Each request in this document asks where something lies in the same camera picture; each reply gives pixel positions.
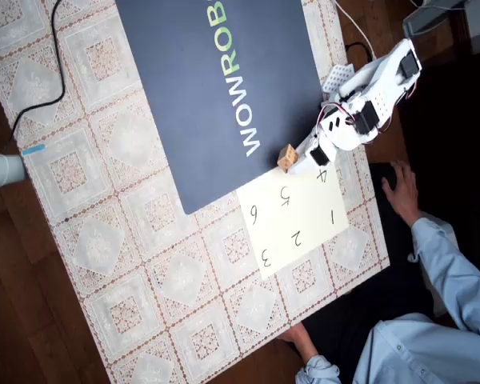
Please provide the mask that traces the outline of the person's right hand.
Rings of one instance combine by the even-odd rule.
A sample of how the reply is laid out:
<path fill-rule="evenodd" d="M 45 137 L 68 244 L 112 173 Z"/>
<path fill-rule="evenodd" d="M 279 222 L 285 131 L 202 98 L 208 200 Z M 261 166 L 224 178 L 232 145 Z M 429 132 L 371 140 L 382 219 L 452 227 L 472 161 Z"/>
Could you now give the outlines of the person's right hand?
<path fill-rule="evenodd" d="M 404 161 L 397 160 L 390 164 L 396 175 L 396 185 L 392 189 L 387 179 L 383 178 L 382 189 L 394 211 L 408 227 L 412 227 L 422 216 L 418 208 L 418 188 L 415 173 Z"/>

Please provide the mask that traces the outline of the person's left hand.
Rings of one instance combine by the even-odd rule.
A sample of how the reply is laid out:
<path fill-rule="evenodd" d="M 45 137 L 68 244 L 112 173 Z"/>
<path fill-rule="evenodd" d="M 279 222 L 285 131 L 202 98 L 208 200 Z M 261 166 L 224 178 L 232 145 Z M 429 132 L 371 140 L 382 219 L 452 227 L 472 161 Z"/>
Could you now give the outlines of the person's left hand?
<path fill-rule="evenodd" d="M 292 343 L 305 364 L 313 357 L 318 356 L 317 349 L 301 322 L 277 336 L 277 339 Z"/>

